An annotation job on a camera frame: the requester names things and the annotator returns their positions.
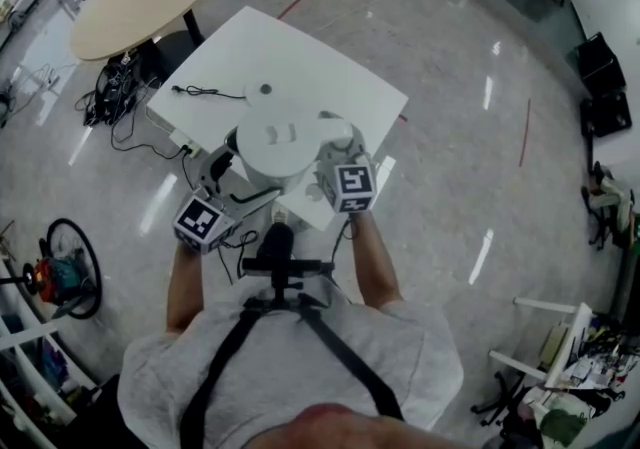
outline person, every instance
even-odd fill
[[[620,182],[613,179],[608,170],[600,165],[599,161],[593,166],[593,173],[589,177],[589,187],[582,187],[582,197],[591,210],[604,207],[616,207],[616,229],[625,238],[629,237],[629,248],[635,242],[635,214],[633,192],[625,188]]]
[[[290,259],[294,235],[286,221],[277,210],[258,257]],[[370,212],[352,215],[351,229],[364,305],[350,303],[324,276],[305,278],[303,285],[305,297],[319,302],[313,305],[324,305],[313,309],[313,319],[319,316],[334,334],[329,339],[337,336],[361,359],[358,369],[353,359],[347,367],[344,354],[336,357],[335,339],[330,344],[326,333],[322,339],[314,333],[317,326],[302,307],[264,315],[249,309],[262,317],[228,355],[229,340],[238,338],[230,332],[247,318],[241,305],[273,295],[270,279],[245,277],[226,299],[208,299],[205,308],[201,256],[180,242],[166,333],[136,341],[125,352],[118,403],[128,428],[154,448],[461,448],[426,431],[463,379],[444,315],[403,299]],[[298,294],[286,290],[287,297]],[[381,401],[385,384],[391,395]],[[393,412],[394,402],[395,418],[379,415]],[[192,422],[194,412],[200,423]]]

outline white table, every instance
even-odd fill
[[[249,101],[191,97],[173,85],[249,94],[263,83],[278,102],[314,113],[332,111],[357,126],[373,155],[407,103],[407,96],[329,46],[291,26],[245,7],[206,40],[149,101],[160,117],[207,152],[237,126]],[[232,169],[246,179],[240,160]],[[324,195],[313,200],[315,167],[278,201],[312,227],[324,231],[334,212]]]
[[[558,353],[549,369],[549,372],[545,373],[532,367],[530,365],[514,360],[502,353],[491,350],[489,356],[496,360],[506,364],[518,371],[522,371],[540,381],[544,381],[545,387],[554,388],[558,385],[558,378],[567,367],[567,362],[571,356],[571,350],[578,351],[580,344],[587,340],[589,326],[591,325],[591,319],[593,318],[593,312],[584,303],[579,306],[573,305],[561,305],[559,303],[549,303],[545,301],[529,300],[526,298],[514,298],[513,302],[516,305],[526,305],[541,310],[548,310],[551,312],[559,312],[561,314],[573,314],[573,320],[571,326],[567,331]]]

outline tiled floor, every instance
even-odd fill
[[[245,5],[276,16],[292,1],[203,0],[195,11],[207,35]],[[535,353],[552,322],[516,308],[513,297],[606,310],[613,293],[618,252],[587,245],[576,104],[524,42],[470,0],[303,0],[284,20],[410,98],[407,121],[398,120],[379,154],[398,163],[375,216],[403,292],[444,308],[462,356],[463,390],[437,431],[480,446],[491,431],[478,426],[469,406],[495,390],[500,367],[488,350]],[[60,71],[57,97],[35,96],[0,131],[0,221],[16,219],[10,238],[20,267],[38,255],[38,238],[55,218],[85,229],[104,275],[103,305],[90,321],[64,319],[61,332],[107,378],[132,339],[163,329],[175,247],[170,222],[188,187],[179,161],[148,150],[115,152],[109,128],[82,126],[74,103],[93,88],[100,65],[71,57],[71,24],[43,0],[0,54],[0,78],[18,64],[30,71],[75,64]],[[27,76],[23,70],[18,81]],[[131,140],[139,142],[175,149],[142,110]],[[159,191],[168,191],[162,202],[153,200]],[[308,231],[297,252],[329,258],[337,230],[336,222],[325,234]],[[492,244],[471,285],[489,231]],[[230,251],[227,260],[235,262]],[[357,299],[348,244],[336,263],[338,281]],[[228,290],[217,256],[206,259],[205,276],[209,297]]]

